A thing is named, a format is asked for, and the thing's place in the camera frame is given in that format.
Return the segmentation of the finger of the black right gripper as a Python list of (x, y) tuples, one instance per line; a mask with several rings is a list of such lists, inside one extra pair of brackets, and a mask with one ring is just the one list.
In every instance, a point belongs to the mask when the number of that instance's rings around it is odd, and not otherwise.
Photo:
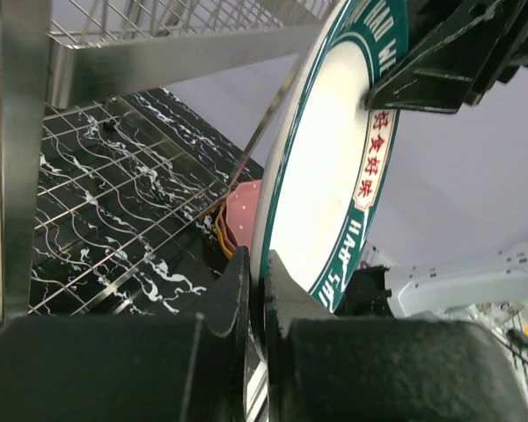
[(370, 110), (456, 113), (528, 68), (528, 0), (410, 1), (409, 51), (368, 92)]

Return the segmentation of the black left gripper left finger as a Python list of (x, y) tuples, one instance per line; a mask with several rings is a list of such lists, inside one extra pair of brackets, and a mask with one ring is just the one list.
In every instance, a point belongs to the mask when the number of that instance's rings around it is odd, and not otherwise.
[(26, 316), (0, 329), (0, 421), (241, 421), (249, 255), (170, 316)]

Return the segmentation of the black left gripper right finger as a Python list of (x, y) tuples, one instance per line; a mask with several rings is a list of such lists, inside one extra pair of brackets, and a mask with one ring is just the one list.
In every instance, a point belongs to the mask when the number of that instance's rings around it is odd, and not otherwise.
[(275, 252), (264, 305), (273, 421), (528, 421), (505, 353), (478, 324), (335, 316)]

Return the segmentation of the grey green-rimmed plate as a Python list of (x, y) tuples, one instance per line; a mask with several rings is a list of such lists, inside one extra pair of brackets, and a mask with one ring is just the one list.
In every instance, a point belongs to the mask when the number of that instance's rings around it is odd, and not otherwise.
[(261, 180), (250, 248), (259, 349), (271, 252), (325, 309), (341, 302), (363, 254), (400, 116), (368, 110), (365, 98), (407, 51), (406, 2), (340, 1), (297, 72)]

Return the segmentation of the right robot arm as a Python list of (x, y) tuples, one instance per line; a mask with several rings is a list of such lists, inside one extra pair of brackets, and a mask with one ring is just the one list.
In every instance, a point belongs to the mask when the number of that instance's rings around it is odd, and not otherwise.
[[(408, 53), (368, 91), (369, 110), (455, 113), (528, 67), (528, 1), (411, 1)], [(492, 258), (354, 272), (340, 316), (411, 317), (528, 300), (528, 242)]]

